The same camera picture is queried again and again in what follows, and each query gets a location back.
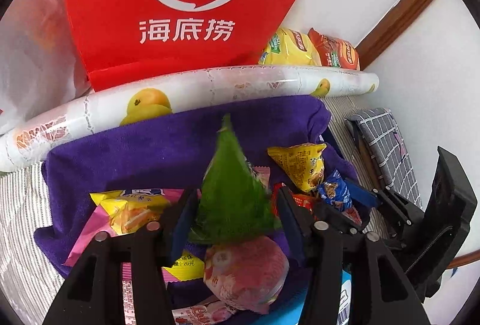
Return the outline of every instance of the snack pile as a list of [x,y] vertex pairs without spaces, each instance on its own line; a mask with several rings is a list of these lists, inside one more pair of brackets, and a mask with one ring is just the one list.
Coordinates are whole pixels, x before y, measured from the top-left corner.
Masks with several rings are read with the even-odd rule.
[[351,43],[319,34],[308,35],[280,27],[270,39],[259,65],[328,66],[360,70],[359,55]]
[[[315,203],[322,200],[361,226],[361,217],[352,203],[349,189],[340,172],[335,169],[324,181],[325,165],[322,152],[325,148],[325,143],[305,143],[291,147],[269,147],[267,153],[295,186],[304,192],[303,194],[292,193],[293,199],[299,206],[312,212]],[[278,216],[277,192],[284,185],[284,183],[274,185],[272,210],[276,216]]]

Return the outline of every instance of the striped fabric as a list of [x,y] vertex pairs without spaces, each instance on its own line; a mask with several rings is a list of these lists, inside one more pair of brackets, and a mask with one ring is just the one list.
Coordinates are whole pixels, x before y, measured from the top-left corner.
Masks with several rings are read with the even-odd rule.
[[[325,100],[332,112],[330,129],[345,157],[358,172],[360,183],[373,188],[353,145],[344,119],[359,107],[354,98]],[[43,181],[41,163],[0,176],[0,287],[10,304],[27,325],[40,325],[63,278],[55,271],[33,241],[33,232],[52,224],[49,192]],[[373,210],[366,231],[387,238],[385,222]]]
[[40,325],[63,283],[35,245],[37,227],[52,224],[41,164],[0,178],[0,287],[25,324]]
[[[354,96],[330,97],[323,99],[323,102],[328,110],[332,112],[332,120],[330,121],[329,128],[340,150],[344,157],[349,160],[357,170],[360,184],[372,190],[374,186],[363,165],[362,158],[353,143],[349,129],[345,124],[345,119],[356,113],[361,107],[358,106]],[[370,223],[365,228],[365,231],[376,231],[380,237],[390,238],[386,222],[376,209],[371,210]]]

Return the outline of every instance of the yellow snack bag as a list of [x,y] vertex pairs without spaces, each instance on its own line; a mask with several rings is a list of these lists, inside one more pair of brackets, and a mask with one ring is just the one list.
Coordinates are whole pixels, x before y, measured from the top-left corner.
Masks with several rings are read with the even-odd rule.
[[91,193],[110,217],[110,226],[118,235],[136,232],[144,224],[157,220],[170,201],[162,190],[119,190]]
[[309,192],[323,181],[322,152],[325,143],[269,147],[268,155],[284,170],[300,191]]
[[182,256],[175,262],[173,267],[163,267],[162,269],[169,273],[163,272],[165,282],[193,280],[203,278],[205,263],[191,253],[183,251]]
[[280,27],[263,51],[260,65],[321,66],[320,56],[306,34]]

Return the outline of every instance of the wooden trim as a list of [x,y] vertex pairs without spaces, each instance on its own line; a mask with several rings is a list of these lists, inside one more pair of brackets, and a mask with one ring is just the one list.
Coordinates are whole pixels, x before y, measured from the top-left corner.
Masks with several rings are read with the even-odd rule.
[[464,256],[455,257],[452,262],[448,265],[447,269],[461,267],[462,265],[467,265],[473,262],[480,260],[480,250],[471,252]]
[[356,47],[364,70],[390,46],[433,0],[400,0]]
[[378,174],[375,171],[374,162],[371,159],[371,153],[362,137],[359,137],[358,143],[358,151],[363,165],[365,165],[365,170],[370,177],[371,183],[374,185],[373,188],[382,188],[380,182],[378,181]]

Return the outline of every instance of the white rolled placemat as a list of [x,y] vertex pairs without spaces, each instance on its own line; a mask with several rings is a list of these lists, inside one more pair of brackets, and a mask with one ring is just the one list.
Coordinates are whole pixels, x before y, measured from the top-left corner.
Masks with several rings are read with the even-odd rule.
[[135,121],[151,117],[152,111],[144,114],[151,107],[146,110],[146,104],[139,103],[147,88],[143,101],[159,111],[159,106],[170,105],[175,113],[277,96],[361,95],[374,92],[378,83],[373,73],[316,66],[221,67],[136,81],[73,100],[9,131],[0,137],[0,171],[26,167],[55,146],[119,126],[129,106],[130,112],[141,107]]

